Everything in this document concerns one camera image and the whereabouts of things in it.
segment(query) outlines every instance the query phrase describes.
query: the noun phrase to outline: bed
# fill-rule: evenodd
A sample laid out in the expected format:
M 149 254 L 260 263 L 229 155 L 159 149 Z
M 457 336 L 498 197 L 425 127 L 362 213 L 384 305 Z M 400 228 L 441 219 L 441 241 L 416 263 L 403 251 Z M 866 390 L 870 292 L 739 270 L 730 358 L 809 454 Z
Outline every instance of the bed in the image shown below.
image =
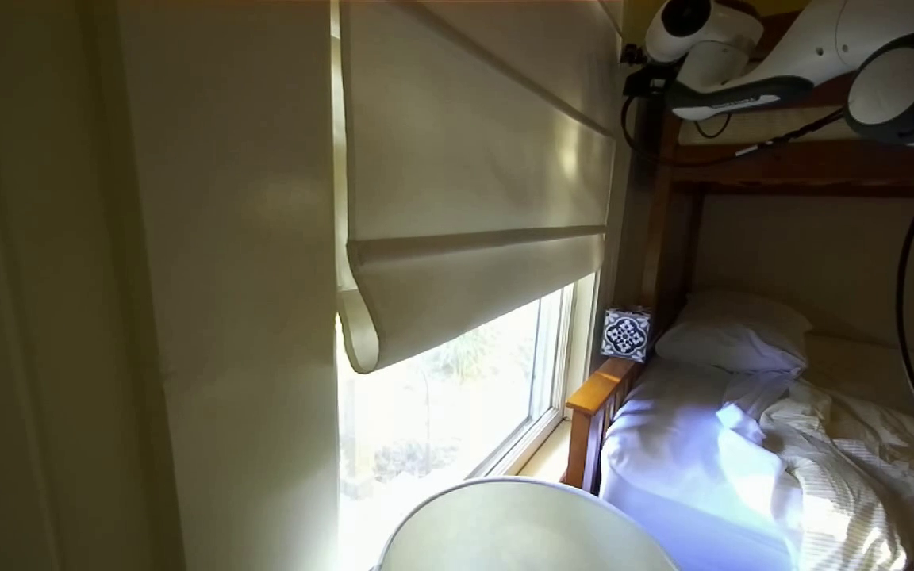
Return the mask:
M 797 114 L 825 114 L 831 105 L 825 92 Z M 708 146 L 670 117 L 657 121 L 657 133 L 660 155 L 686 162 L 746 146 Z M 705 292 L 695 266 L 708 197 L 914 197 L 914 149 L 835 130 L 765 159 L 654 168 L 647 178 L 641 279 L 619 308 L 654 314 L 657 352 L 644 365 L 603 362 L 568 400 L 565 482 L 635 517 L 679 568 L 911 568 L 914 400 L 892 343 L 870 336 L 876 324 L 863 324 L 866 333 L 816 327 L 828 311 L 803 314 L 765 295 L 752 276 L 739 279 L 743 292 Z M 809 308 L 828 308 L 825 292 L 793 292 Z M 765 346 L 714 355 L 724 339 L 679 346 L 679 327 L 708 324 L 708 314 L 752 330 L 774 320 L 749 314 L 736 295 L 784 308 L 771 333 L 755 333 L 778 355 L 765 358 Z

